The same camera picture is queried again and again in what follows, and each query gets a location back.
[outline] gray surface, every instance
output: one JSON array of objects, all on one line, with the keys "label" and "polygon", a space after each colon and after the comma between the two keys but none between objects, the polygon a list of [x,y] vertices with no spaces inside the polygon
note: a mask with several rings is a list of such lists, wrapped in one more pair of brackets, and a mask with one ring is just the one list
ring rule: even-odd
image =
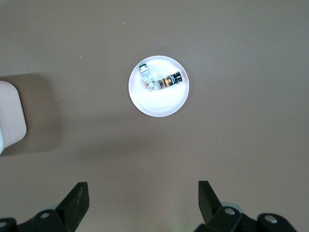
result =
[{"label": "gray surface", "polygon": [[[26,138],[0,158],[0,217],[29,219],[88,181],[78,231],[191,232],[198,180],[248,216],[309,228],[308,1],[0,1],[0,76]],[[153,118],[127,84],[142,59],[186,69]]]}]

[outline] screw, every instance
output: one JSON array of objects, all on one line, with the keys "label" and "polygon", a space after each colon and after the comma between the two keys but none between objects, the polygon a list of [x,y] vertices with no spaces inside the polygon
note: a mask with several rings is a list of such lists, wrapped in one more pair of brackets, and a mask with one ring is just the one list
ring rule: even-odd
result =
[{"label": "screw", "polygon": [[0,222],[0,228],[5,227],[8,223],[6,221]]},{"label": "screw", "polygon": [[264,218],[266,219],[266,221],[268,221],[272,224],[278,223],[277,219],[272,215],[266,215]]},{"label": "screw", "polygon": [[42,218],[42,219],[43,219],[43,218],[47,218],[47,217],[49,217],[49,215],[50,215],[49,213],[43,213],[43,214],[40,216],[40,218]]},{"label": "screw", "polygon": [[235,215],[235,211],[231,208],[226,208],[224,211],[229,215]]}]

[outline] small electronic parts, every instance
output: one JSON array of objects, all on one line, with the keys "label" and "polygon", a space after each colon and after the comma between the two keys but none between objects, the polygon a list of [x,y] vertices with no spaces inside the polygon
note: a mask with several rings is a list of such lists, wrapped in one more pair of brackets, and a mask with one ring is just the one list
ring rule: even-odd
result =
[{"label": "small electronic parts", "polygon": [[159,83],[160,83],[161,88],[166,88],[174,84],[181,83],[182,81],[183,81],[183,78],[180,75],[180,72],[176,72],[173,75],[169,75],[159,80]]},{"label": "small electronic parts", "polygon": [[143,77],[145,85],[147,86],[147,88],[151,88],[152,91],[155,91],[155,85],[157,84],[157,82],[159,82],[161,89],[164,89],[166,87],[172,86],[177,83],[181,83],[183,81],[180,72],[176,72],[162,79],[155,80],[147,64],[140,65],[140,73]]},{"label": "small electronic parts", "polygon": [[143,81],[147,88],[151,88],[152,91],[155,91],[156,81],[154,76],[150,73],[147,64],[140,65],[140,73],[143,76]]}]

